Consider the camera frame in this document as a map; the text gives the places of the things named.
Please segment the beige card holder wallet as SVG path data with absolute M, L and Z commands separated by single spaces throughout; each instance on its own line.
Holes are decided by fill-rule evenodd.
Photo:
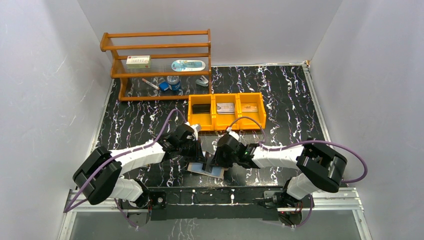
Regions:
M 188 164 L 187 170 L 192 173 L 218 179 L 223 179 L 225 171 L 228 170 L 228 168 L 223 168 L 219 166 L 206 166 L 206 168 L 203 169 L 203 166 L 204 164 L 200 162 L 191 162 Z

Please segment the silver credit card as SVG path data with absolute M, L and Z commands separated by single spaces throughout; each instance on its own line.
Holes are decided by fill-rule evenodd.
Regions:
M 217 114 L 234 114 L 235 111 L 235 105 L 233 102 L 218 102 L 216 104 Z

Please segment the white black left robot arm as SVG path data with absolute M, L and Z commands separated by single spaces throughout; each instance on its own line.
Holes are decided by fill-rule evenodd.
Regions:
M 176 157 L 196 161 L 201 156 L 200 124 L 186 122 L 174 131 L 162 133 L 158 140 L 121 150 L 97 147 L 75 171 L 74 183 L 91 205 L 108 198 L 126 200 L 137 208 L 152 203 L 151 191 L 139 180 L 125 179 L 123 174 L 159 164 Z

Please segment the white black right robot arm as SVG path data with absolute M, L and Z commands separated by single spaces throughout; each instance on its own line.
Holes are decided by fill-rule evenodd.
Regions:
M 347 159 L 326 141 L 312 138 L 292 146 L 267 146 L 262 143 L 243 144 L 237 135 L 225 134 L 219 139 L 215 153 L 206 152 L 202 170 L 227 169 L 237 164 L 246 169 L 281 167 L 297 169 L 276 196 L 288 207 L 295 207 L 305 196 L 318 190 L 336 193 L 342 183 Z

